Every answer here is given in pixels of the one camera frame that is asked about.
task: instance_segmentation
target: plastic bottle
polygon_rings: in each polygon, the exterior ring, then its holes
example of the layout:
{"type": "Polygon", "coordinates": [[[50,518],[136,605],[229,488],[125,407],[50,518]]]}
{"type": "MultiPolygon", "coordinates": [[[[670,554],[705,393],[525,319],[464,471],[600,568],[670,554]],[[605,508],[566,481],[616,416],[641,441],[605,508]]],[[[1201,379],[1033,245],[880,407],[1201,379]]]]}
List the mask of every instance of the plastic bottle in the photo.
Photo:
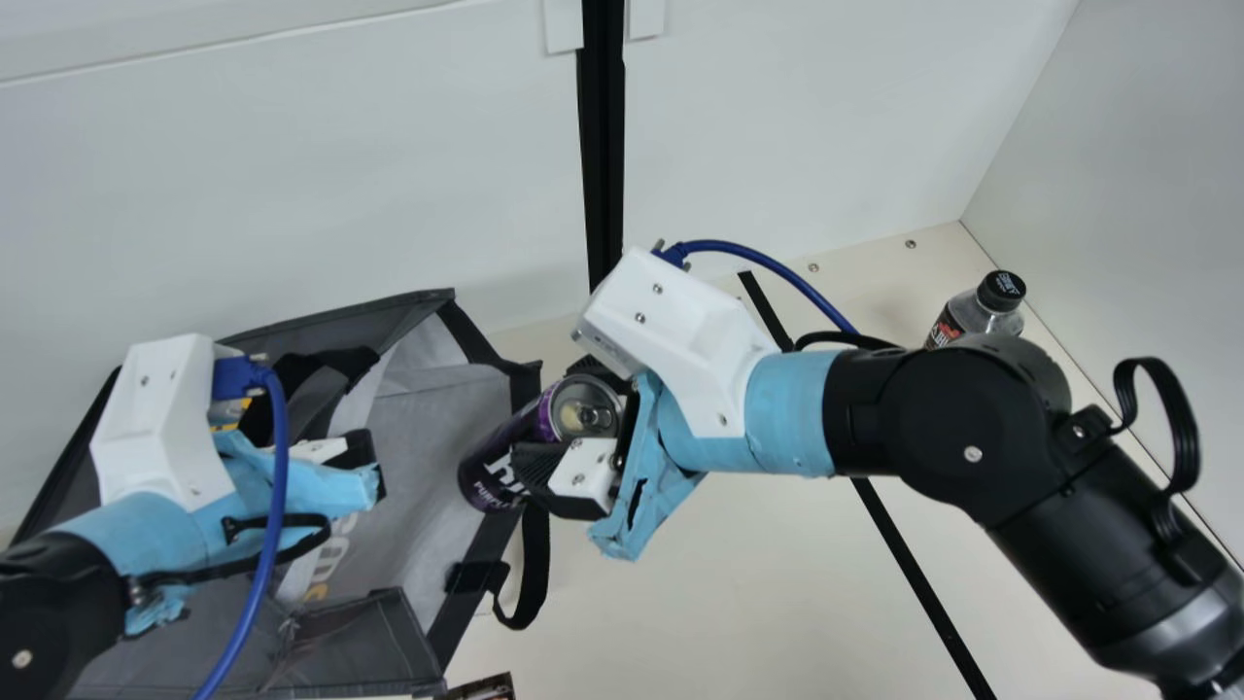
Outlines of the plastic bottle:
{"type": "Polygon", "coordinates": [[[973,332],[1019,334],[1024,329],[1019,305],[1026,292],[1028,286],[1015,272],[994,270],[986,274],[975,288],[957,293],[945,302],[924,341],[924,348],[942,347],[960,334],[973,332]]]}

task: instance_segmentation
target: bolt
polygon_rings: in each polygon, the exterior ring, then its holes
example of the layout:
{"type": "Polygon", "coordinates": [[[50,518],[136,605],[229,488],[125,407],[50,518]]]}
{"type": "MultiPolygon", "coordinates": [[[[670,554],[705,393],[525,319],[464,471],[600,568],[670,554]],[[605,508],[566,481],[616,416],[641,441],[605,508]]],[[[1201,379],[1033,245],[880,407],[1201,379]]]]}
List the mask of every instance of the bolt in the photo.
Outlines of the bolt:
{"type": "Polygon", "coordinates": [[[129,602],[136,608],[141,608],[143,603],[147,602],[147,591],[143,589],[143,586],[141,583],[138,583],[138,579],[134,578],[129,579],[129,589],[127,591],[127,593],[129,593],[129,602]]]}

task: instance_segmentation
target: black bottle cap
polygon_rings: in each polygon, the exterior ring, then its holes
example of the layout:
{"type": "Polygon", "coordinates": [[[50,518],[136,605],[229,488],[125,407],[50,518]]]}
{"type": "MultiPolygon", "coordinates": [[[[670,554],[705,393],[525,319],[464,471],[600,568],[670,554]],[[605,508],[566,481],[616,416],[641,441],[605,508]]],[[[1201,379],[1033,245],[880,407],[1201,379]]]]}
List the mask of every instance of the black bottle cap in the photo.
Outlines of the black bottle cap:
{"type": "Polygon", "coordinates": [[[994,270],[980,280],[980,286],[977,287],[977,298],[990,311],[1006,312],[1018,308],[1026,292],[1028,286],[1018,274],[994,270]]]}

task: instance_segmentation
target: cable connector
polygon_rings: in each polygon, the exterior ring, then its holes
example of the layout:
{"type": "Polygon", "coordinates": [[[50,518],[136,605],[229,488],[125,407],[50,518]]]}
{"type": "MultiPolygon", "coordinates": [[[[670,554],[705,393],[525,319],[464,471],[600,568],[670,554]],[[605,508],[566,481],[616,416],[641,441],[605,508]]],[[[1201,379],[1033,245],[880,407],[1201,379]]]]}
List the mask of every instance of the cable connector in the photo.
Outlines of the cable connector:
{"type": "Polygon", "coordinates": [[[211,400],[233,402],[254,397],[264,389],[264,380],[271,372],[246,356],[216,361],[211,368],[211,400]]]}

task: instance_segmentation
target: bottle label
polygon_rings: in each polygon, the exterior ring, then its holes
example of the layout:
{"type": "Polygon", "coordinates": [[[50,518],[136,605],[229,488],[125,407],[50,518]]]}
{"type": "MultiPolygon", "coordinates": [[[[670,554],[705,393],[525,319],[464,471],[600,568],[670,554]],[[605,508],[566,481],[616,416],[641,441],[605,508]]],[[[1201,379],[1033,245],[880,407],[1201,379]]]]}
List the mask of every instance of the bottle label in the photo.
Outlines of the bottle label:
{"type": "Polygon", "coordinates": [[[929,337],[924,341],[924,348],[935,349],[942,347],[963,334],[963,326],[950,315],[950,305],[947,303],[942,306],[942,312],[938,313],[937,321],[933,323],[933,329],[929,331],[929,337]]]}

